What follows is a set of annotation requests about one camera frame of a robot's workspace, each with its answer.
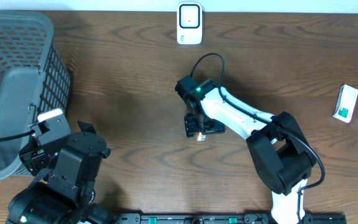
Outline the orange small packet box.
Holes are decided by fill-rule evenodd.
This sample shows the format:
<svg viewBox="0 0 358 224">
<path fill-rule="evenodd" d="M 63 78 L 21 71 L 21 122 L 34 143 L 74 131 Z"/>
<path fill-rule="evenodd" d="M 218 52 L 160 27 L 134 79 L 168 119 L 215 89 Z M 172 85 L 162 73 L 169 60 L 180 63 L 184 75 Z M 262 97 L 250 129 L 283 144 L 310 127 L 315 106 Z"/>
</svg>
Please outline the orange small packet box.
<svg viewBox="0 0 358 224">
<path fill-rule="evenodd" d="M 199 132 L 196 136 L 197 141 L 204 141 L 205 139 L 206 139 L 206 135 L 201 132 Z"/>
</svg>

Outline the white medicine box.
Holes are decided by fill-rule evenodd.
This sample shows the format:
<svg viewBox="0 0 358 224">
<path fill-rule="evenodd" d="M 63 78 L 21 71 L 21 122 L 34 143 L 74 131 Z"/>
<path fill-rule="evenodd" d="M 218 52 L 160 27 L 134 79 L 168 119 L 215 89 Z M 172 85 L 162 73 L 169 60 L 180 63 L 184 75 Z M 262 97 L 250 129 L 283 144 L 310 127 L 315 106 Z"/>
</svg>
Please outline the white medicine box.
<svg viewBox="0 0 358 224">
<path fill-rule="evenodd" d="M 340 88 L 333 117 L 345 123 L 350 123 L 358 97 L 358 89 L 349 85 Z"/>
</svg>

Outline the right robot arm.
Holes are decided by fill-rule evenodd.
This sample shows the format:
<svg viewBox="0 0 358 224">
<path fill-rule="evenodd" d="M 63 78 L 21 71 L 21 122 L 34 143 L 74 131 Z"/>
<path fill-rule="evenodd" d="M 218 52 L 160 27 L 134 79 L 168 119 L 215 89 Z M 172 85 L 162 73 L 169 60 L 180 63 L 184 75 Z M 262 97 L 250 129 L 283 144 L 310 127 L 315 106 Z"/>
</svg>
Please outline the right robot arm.
<svg viewBox="0 0 358 224">
<path fill-rule="evenodd" d="M 259 111 L 230 95 L 212 80 L 197 83 L 187 75 L 176 93 L 185 102 L 185 131 L 203 141 L 226 128 L 245 139 L 256 172 L 272 191 L 272 218 L 277 223 L 304 223 L 303 192 L 312 168 L 320 163 L 294 117 Z"/>
</svg>

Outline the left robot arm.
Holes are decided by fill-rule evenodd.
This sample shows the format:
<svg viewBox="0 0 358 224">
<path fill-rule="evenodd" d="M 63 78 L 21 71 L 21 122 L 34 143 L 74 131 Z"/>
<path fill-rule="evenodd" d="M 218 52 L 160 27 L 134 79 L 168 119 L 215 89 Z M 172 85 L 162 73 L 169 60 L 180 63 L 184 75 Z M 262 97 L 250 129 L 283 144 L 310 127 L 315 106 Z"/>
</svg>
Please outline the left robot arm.
<svg viewBox="0 0 358 224">
<path fill-rule="evenodd" d="M 111 150 L 91 123 L 73 133 L 61 109 L 38 115 L 19 159 L 34 176 L 8 206 L 7 223 L 113 223 L 94 203 L 95 179 Z"/>
</svg>

